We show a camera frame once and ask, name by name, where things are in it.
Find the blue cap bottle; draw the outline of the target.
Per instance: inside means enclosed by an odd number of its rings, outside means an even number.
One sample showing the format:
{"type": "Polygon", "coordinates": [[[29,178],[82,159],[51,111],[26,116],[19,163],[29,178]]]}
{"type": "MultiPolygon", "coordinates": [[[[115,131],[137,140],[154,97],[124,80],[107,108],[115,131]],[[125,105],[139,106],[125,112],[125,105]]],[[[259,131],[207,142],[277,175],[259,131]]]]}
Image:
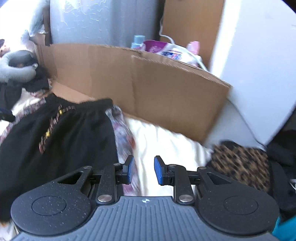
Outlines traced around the blue cap bottle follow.
{"type": "Polygon", "coordinates": [[[145,41],[144,35],[134,35],[130,48],[136,49],[136,50],[145,50],[144,41],[145,41]]]}

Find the black bag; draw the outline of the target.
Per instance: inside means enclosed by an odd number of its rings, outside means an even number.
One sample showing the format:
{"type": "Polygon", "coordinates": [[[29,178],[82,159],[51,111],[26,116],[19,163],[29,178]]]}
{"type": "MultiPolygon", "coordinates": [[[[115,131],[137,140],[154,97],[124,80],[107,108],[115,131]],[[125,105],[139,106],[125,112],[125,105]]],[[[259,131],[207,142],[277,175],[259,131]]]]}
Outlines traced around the black bag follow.
{"type": "Polygon", "coordinates": [[[284,221],[295,216],[295,111],[266,148],[271,195],[284,221]]]}

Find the grey plush toy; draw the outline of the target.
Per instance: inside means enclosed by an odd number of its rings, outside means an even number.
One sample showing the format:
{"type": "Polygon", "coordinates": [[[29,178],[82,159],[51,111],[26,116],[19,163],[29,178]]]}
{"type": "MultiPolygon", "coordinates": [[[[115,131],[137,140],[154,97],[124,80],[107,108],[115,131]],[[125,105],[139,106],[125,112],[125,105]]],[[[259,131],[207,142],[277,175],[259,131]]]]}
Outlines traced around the grey plush toy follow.
{"type": "Polygon", "coordinates": [[[38,62],[32,52],[8,52],[1,58],[1,83],[7,83],[9,80],[29,82],[36,77],[37,67],[38,62]]]}

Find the cream bear print bedsheet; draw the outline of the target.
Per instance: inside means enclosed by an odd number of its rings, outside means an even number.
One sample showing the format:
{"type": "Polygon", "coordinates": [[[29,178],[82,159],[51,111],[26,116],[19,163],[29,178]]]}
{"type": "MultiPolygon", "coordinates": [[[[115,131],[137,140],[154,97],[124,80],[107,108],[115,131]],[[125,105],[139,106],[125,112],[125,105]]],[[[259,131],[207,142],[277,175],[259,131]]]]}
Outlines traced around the cream bear print bedsheet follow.
{"type": "MultiPolygon", "coordinates": [[[[16,119],[12,123],[1,121],[1,138],[8,133],[8,128],[28,115],[43,98],[24,97],[14,107],[16,119]]],[[[135,172],[131,185],[124,186],[125,194],[139,196],[172,195],[171,187],[161,187],[157,184],[154,173],[154,157],[161,156],[166,164],[177,164],[194,171],[204,166],[210,160],[210,150],[179,133],[172,133],[160,126],[129,118],[123,115],[128,130],[132,134],[135,158],[135,172]]],[[[1,220],[1,240],[11,240],[16,236],[16,228],[10,220],[1,220]]]]}

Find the leopard print pillow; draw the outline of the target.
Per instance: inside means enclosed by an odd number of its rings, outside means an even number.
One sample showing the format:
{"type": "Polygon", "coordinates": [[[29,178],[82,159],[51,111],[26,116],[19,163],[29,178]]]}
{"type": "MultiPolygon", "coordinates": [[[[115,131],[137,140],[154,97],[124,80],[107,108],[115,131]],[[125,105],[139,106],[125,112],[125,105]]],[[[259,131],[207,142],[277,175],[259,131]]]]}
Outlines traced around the leopard print pillow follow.
{"type": "Polygon", "coordinates": [[[266,193],[271,190],[269,162],[262,149],[222,141],[213,146],[207,166],[257,190],[266,193]]]}

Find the black clothing pile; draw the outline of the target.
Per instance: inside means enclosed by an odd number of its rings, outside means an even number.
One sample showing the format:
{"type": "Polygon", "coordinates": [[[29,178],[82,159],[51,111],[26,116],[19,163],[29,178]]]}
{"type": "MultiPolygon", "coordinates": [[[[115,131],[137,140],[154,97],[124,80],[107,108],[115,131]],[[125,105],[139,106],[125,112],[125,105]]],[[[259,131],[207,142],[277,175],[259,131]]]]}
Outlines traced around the black clothing pile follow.
{"type": "Polygon", "coordinates": [[[33,94],[49,91],[50,83],[47,70],[38,66],[36,77],[29,82],[20,83],[9,80],[8,83],[1,83],[1,108],[11,110],[20,100],[23,89],[33,94]]]}

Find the purple white package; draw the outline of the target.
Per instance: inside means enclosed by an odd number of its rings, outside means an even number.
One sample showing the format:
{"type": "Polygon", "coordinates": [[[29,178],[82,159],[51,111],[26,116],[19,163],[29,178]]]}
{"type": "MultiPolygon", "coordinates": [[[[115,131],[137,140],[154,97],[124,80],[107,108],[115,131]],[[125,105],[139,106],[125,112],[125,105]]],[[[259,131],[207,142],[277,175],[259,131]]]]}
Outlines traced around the purple white package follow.
{"type": "Polygon", "coordinates": [[[201,56],[194,54],[188,48],[176,44],[155,40],[146,40],[143,42],[140,49],[142,51],[154,53],[173,60],[181,61],[182,63],[200,67],[203,70],[208,71],[202,61],[201,56]]]}

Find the pink bottle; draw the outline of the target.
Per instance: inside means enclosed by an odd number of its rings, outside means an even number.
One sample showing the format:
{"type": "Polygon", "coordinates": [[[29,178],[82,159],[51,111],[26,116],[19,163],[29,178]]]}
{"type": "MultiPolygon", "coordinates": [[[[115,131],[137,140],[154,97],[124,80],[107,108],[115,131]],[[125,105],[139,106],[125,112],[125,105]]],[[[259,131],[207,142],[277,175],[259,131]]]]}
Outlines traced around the pink bottle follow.
{"type": "Polygon", "coordinates": [[[192,41],[189,42],[189,44],[187,45],[186,49],[188,51],[190,51],[192,54],[194,55],[199,55],[199,51],[200,51],[200,42],[199,41],[192,41]]]}

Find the black jacket bear pattern lining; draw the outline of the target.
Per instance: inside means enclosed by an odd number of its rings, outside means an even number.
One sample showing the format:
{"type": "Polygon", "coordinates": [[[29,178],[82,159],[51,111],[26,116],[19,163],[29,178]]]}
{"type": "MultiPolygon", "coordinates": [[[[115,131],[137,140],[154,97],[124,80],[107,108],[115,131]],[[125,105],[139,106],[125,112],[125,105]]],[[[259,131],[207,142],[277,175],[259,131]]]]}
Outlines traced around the black jacket bear pattern lining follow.
{"type": "Polygon", "coordinates": [[[23,193],[84,166],[124,163],[133,138],[109,98],[81,103],[50,94],[1,138],[1,220],[23,193]]]}

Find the brown cardboard box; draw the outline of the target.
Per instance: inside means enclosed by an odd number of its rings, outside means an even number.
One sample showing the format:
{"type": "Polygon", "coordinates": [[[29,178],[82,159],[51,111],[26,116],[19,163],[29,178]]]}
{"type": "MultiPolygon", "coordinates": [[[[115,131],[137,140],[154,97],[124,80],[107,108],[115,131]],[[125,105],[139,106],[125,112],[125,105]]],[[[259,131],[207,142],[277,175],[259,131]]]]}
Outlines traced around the brown cardboard box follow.
{"type": "Polygon", "coordinates": [[[231,86],[201,68],[130,48],[155,37],[164,1],[50,1],[35,48],[55,94],[110,98],[125,113],[204,142],[231,86]]]}

